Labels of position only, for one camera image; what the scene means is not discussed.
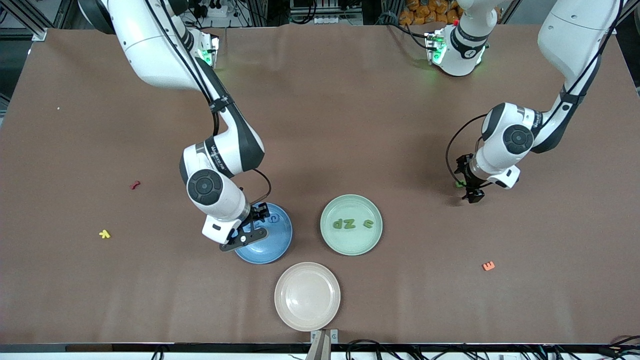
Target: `wire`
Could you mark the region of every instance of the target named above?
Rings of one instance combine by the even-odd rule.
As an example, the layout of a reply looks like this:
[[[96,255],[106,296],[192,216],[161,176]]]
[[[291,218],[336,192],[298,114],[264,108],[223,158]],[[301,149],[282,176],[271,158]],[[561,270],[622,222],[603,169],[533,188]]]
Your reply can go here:
[[[208,95],[209,92],[205,91],[205,88],[203,88],[202,84],[198,81],[198,78],[196,77],[196,75],[193,73],[193,70],[191,69],[191,67],[189,66],[189,64],[187,64],[187,60],[184,59],[184,57],[182,56],[182,53],[178,50],[177,45],[175,45],[172,41],[171,38],[169,37],[169,34],[167,34],[167,31],[162,31],[163,30],[163,26],[162,23],[160,22],[160,19],[158,19],[158,16],[156,15],[156,13],[153,10],[153,7],[151,7],[151,4],[149,3],[149,0],[145,0],[145,3],[147,5],[147,8],[149,10],[149,12],[151,13],[151,15],[153,16],[154,20],[156,21],[156,24],[160,27],[160,31],[164,34],[164,38],[169,41],[169,44],[171,44],[171,46],[173,47],[173,50],[175,51],[175,53],[178,55],[178,57],[180,58],[180,60],[182,60],[182,64],[187,68],[187,70],[189,71],[189,73],[191,74],[191,77],[193,77],[193,80],[196,82],[196,84],[198,85],[198,88],[200,88],[200,91],[203,93],[203,95],[205,96],[205,98],[207,99],[207,102],[211,103],[210,100],[210,96]],[[166,11],[166,7],[164,6],[164,1],[160,1],[160,3],[162,4],[165,13],[168,16],[168,12]],[[173,21],[171,21],[171,17],[168,16],[169,18],[169,22],[171,23],[171,25],[173,26],[173,28],[175,29],[175,26],[173,25]]]
[[[235,4],[236,4],[236,8],[238,10],[238,12],[240,13],[240,15],[242,15],[242,18],[244,19],[244,22],[246,23],[246,27],[250,28],[251,25],[249,25],[249,20],[246,19],[246,17],[244,16],[244,13],[242,12],[242,9],[240,9],[240,6],[238,6],[238,1],[234,0]],[[244,8],[246,8],[249,12],[251,12],[251,10],[249,10],[249,8],[243,3]]]
[[[453,177],[453,179],[456,181],[457,184],[459,184],[460,186],[464,186],[465,188],[467,188],[469,190],[482,189],[482,188],[484,188],[486,186],[491,185],[491,183],[478,186],[477,188],[471,188],[471,187],[467,187],[467,184],[465,184],[462,181],[458,180],[458,178],[456,177],[456,174],[453,173],[453,170],[451,170],[451,166],[449,164],[449,149],[451,148],[451,144],[453,143],[453,141],[456,139],[456,137],[458,137],[458,134],[460,134],[465,129],[465,127],[467,127],[469,124],[471,124],[472,122],[476,121],[477,119],[483,118],[485,116],[486,116],[486,114],[482,114],[480,116],[476,116],[473,119],[467,121],[466,124],[462,125],[462,127],[459,128],[458,131],[456,131],[456,133],[453,135],[451,140],[449,140],[449,143],[447,144],[447,150],[444,152],[445,162],[447,164],[447,169],[449,169],[449,173],[451,174],[451,177]]]
[[[426,45],[422,45],[418,39],[415,38],[415,36],[413,35],[413,33],[409,30],[409,25],[406,25],[406,29],[409,31],[409,35],[411,36],[411,39],[418,44],[419,47],[426,49],[426,50],[433,50],[436,51],[437,49],[433,46],[426,46]]]
[[[349,19],[349,15],[347,15],[347,10],[344,10],[344,14],[343,14],[344,18],[349,22],[349,25],[351,26],[355,26],[352,22],[351,19]]]
[[[569,356],[571,356],[572,358],[574,358],[575,360],[582,360],[581,358],[579,358],[577,355],[575,355],[573,352],[567,351],[565,350],[562,346],[560,345],[556,345],[557,348],[560,349],[560,351],[562,352],[566,352],[567,354],[569,354]]]
[[[622,15],[620,15],[620,17],[619,17],[618,19],[616,19],[616,21],[621,21],[621,20],[622,20],[622,19],[624,19],[625,17],[629,16],[629,14],[630,14],[630,13],[632,13],[632,12],[634,11],[634,8],[636,7],[636,5],[638,5],[638,3],[640,3],[640,0],[636,0],[636,2],[635,2],[633,5],[629,6],[629,8],[627,8],[627,10],[625,11],[625,13],[624,13],[624,14],[622,14]]]
[[[213,113],[213,136],[216,136],[220,131],[220,114],[216,111]]]
[[[360,340],[353,340],[351,342],[349,342],[347,344],[347,350],[344,353],[344,357],[346,358],[346,360],[353,360],[351,358],[351,347],[355,346],[355,345],[359,345],[361,343],[367,343],[366,345],[363,346],[370,346],[370,344],[376,345],[376,357],[378,359],[381,359],[382,356],[380,355],[380,349],[384,350],[386,353],[388,353],[389,355],[393,356],[394,358],[398,359],[398,360],[404,360],[402,357],[400,357],[397,353],[389,350],[385,345],[382,345],[381,343],[378,343],[377,341],[374,340],[367,340],[367,339],[360,339]]]
[[[188,8],[188,10],[193,15],[193,18],[196,19],[196,22],[198,23],[198,29],[202,29],[202,23],[200,23],[200,19],[198,19],[198,17],[196,16],[196,14],[193,12],[191,8]]]
[[[406,29],[404,29],[402,26],[399,26],[397,24],[393,24],[391,22],[386,22],[383,25],[393,26],[393,27],[395,27],[397,29],[400,29],[400,31],[402,31],[403,33],[411,35],[413,37],[417,37],[417,38],[431,38],[432,37],[431,35],[424,35],[424,34],[418,34],[418,33],[412,32],[411,30],[409,30],[409,25],[406,26],[407,27]]]
[[[160,355],[158,357],[158,360],[163,360],[164,359],[164,351],[163,349],[166,349],[166,351],[169,351],[169,347],[162,344],[162,345],[158,345],[156,347],[156,351],[154,352],[154,354],[151,356],[151,360],[156,360],[156,356],[158,356],[158,354]]]
[[[383,25],[389,25],[389,26],[393,26],[393,27],[395,27],[395,28],[397,28],[397,29],[400,29],[403,33],[410,35],[410,36],[411,36],[411,39],[412,39],[416,44],[418,44],[418,46],[419,46],[419,47],[421,47],[421,48],[423,48],[423,49],[426,49],[426,50],[432,50],[432,51],[436,51],[436,50],[437,50],[437,48],[435,48],[435,47],[433,47],[433,46],[426,46],[426,45],[422,45],[422,43],[420,43],[420,42],[418,41],[418,39],[416,39],[416,38],[431,38],[431,36],[429,36],[429,35],[420,35],[420,34],[416,34],[416,33],[412,32],[412,31],[409,29],[409,25],[406,25],[406,29],[403,29],[402,27],[400,27],[400,26],[398,26],[398,25],[396,25],[396,24],[392,24],[392,23],[390,23],[390,22],[389,22],[389,23],[386,23],[386,24],[383,24]]]
[[[262,173],[260,170],[258,170],[256,168],[253,171],[255,171],[258,174],[262,175],[262,177],[267,181],[267,185],[269,185],[269,190],[267,190],[267,192],[263,196],[259,197],[256,201],[251,201],[251,205],[257,204],[260,201],[266,199],[269,196],[269,194],[271,193],[271,181],[269,181],[269,178],[267,177],[267,175],[264,175],[264,173]]]
[[[309,11],[307,12],[307,16],[305,16],[302,19],[302,21],[296,21],[294,19],[289,19],[289,21],[293,22],[294,24],[299,24],[299,25],[304,25],[304,24],[310,22],[311,20],[314,19],[314,17],[316,17],[317,6],[318,6],[317,1],[313,0],[313,3],[309,4]]]
[[[166,8],[166,4],[164,3],[164,1],[160,1],[160,5],[162,6],[162,9],[164,11],[164,14],[166,15],[166,18],[169,20],[169,24],[171,24],[171,29],[173,30],[173,33],[177,37],[179,35],[178,34],[178,29],[175,28],[175,24],[171,20],[171,15],[169,14],[169,10],[167,10],[167,8]],[[169,35],[166,34],[166,32],[165,32],[165,37],[169,40]],[[189,54],[189,51],[187,50],[186,47],[184,47],[184,44],[182,42],[180,42],[180,44],[182,45],[182,48],[185,50],[185,52],[187,52],[187,54]],[[176,51],[178,51],[177,46],[174,46],[173,48]],[[189,60],[190,60],[191,64],[193,65],[193,68],[197,69],[198,65],[196,65],[196,61],[193,59],[192,56],[189,56]],[[204,89],[204,91],[202,91],[202,93],[205,95],[205,98],[207,99],[207,102],[209,104],[211,104],[213,102],[213,96],[211,96],[211,93],[209,92],[209,89],[207,89],[207,87],[204,85],[205,82],[204,82],[204,79],[202,78],[202,74],[200,73],[200,71],[196,71],[196,74],[198,75],[198,78],[200,79],[200,82],[198,83],[198,87],[200,88],[200,91],[202,91]]]
[[[636,339],[640,339],[640,335],[635,335],[635,336],[629,336],[628,338],[622,339],[620,341],[617,341],[611,345],[609,345],[610,347],[613,346],[617,346],[617,345],[623,345],[624,343],[628,343],[631,340],[636,340]]]
[[[153,9],[151,7],[151,4],[149,3],[149,0],[145,0],[145,2],[147,4],[147,8],[149,9],[151,14],[153,15],[154,19],[156,20],[156,24],[161,29],[163,29],[162,23],[158,19],[156,13],[153,11]],[[171,15],[169,14],[169,11],[167,10],[164,1],[160,1],[160,5],[162,6],[164,14],[167,16],[167,19],[169,20],[169,23],[171,24],[173,32],[177,36],[178,35],[178,30],[175,28],[175,25],[173,24],[173,21],[171,20]],[[204,82],[204,79],[202,78],[201,73],[199,71],[196,71],[198,77],[195,76],[195,74],[193,73],[193,70],[191,70],[191,67],[189,66],[189,64],[187,64],[187,61],[182,56],[182,53],[180,53],[180,51],[178,50],[177,45],[175,45],[171,41],[171,38],[169,38],[169,34],[167,34],[167,31],[164,31],[163,34],[164,34],[164,37],[167,39],[167,41],[169,41],[169,44],[172,45],[173,50],[175,50],[175,52],[178,55],[178,57],[182,60],[182,63],[184,64],[184,66],[186,66],[187,70],[189,70],[189,73],[191,74],[191,77],[193,78],[193,80],[198,85],[198,88],[200,88],[200,91],[204,95],[205,99],[207,99],[207,103],[211,104],[213,102],[213,97],[211,96],[211,93],[209,92],[209,89],[207,89],[206,86],[204,86],[205,82]],[[180,44],[182,44],[182,48],[187,52],[187,54],[189,54],[189,51],[187,51],[187,49],[184,47],[184,44],[182,42],[180,42]],[[189,56],[189,60],[191,61],[191,64],[192,64],[193,68],[197,69],[198,65],[196,65],[195,60],[193,59],[192,56]],[[217,135],[219,130],[220,130],[220,117],[219,117],[218,113],[214,113],[213,114],[213,135]]]

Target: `brown table surface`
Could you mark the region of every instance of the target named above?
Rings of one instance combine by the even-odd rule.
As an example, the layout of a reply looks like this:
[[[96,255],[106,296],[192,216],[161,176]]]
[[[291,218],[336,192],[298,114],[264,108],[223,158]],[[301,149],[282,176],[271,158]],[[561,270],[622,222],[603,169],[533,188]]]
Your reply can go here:
[[[537,32],[497,26],[484,63],[452,78],[382,26],[229,30],[217,71],[264,141],[269,201],[294,225],[286,255],[257,266],[200,234],[204,215],[180,180],[182,149],[212,128],[204,98],[143,83],[114,36],[51,30],[0,131],[0,341],[305,341],[273,304],[301,261],[338,278],[328,327],[342,341],[637,334],[640,101],[615,41],[563,141],[526,157],[513,190],[462,203],[444,164],[473,116],[503,101],[551,107],[563,78]],[[480,125],[452,158],[473,150]],[[266,190],[253,172],[234,180],[250,199]],[[385,221],[363,256],[320,235],[322,209],[345,193]]]

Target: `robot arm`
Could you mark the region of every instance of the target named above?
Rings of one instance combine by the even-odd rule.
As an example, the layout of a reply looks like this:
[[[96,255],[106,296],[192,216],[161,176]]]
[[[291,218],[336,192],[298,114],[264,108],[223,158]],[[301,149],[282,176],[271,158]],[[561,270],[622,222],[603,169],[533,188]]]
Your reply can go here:
[[[466,181],[463,199],[480,201],[485,181],[510,189],[520,176],[516,164],[529,151],[556,147],[598,71],[600,42],[625,1],[558,0],[542,24],[538,46],[565,77],[560,94],[544,113],[508,103],[489,111],[482,126],[484,145],[457,159],[456,172]]]
[[[181,21],[187,0],[79,0],[79,4],[92,24],[115,32],[140,79],[161,88],[202,92],[211,113],[220,114],[225,121],[228,129],[224,133],[187,147],[180,159],[187,194],[207,215],[202,234],[225,251],[266,237],[265,231],[248,234],[242,230],[268,216],[266,205],[252,207],[230,180],[257,168],[264,146],[213,71],[218,39],[186,28]]]
[[[482,60],[487,38],[498,22],[495,7],[501,0],[458,0],[465,10],[457,26],[447,25],[427,39],[429,61],[453,76],[464,76]]]

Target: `green object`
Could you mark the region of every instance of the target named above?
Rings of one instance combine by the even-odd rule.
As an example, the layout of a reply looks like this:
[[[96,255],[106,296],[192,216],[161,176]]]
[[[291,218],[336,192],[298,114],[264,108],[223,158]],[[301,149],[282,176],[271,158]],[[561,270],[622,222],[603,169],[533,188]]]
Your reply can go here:
[[[345,219],[344,223],[345,223],[346,225],[344,226],[344,228],[345,228],[345,229],[355,229],[355,228],[356,228],[356,225],[353,225],[353,223],[354,223],[355,221],[356,221],[356,220],[355,220],[355,219],[352,219],[352,218],[350,218],[350,219]]]
[[[341,219],[344,228],[349,231],[336,228],[335,219]],[[364,224],[371,222],[371,227],[353,225],[361,221]],[[331,200],[324,208],[320,217],[320,232],[326,244],[336,252],[349,256],[362,255],[373,249],[380,240],[382,216],[369,199],[359,195],[342,195]]]

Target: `orange objects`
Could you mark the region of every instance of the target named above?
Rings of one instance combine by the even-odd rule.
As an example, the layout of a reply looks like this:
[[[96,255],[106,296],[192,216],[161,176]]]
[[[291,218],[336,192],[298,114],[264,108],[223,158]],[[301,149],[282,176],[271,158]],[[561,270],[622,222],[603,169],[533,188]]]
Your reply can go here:
[[[418,9],[415,11],[416,17],[427,17],[429,15],[429,7],[426,5],[418,6]]]
[[[495,268],[495,264],[493,263],[493,261],[489,261],[488,263],[484,263],[484,264],[482,264],[482,268],[483,268],[485,271],[489,271],[489,270],[491,270],[491,269]]]
[[[420,6],[420,0],[406,0],[406,7],[411,11],[415,11]]]

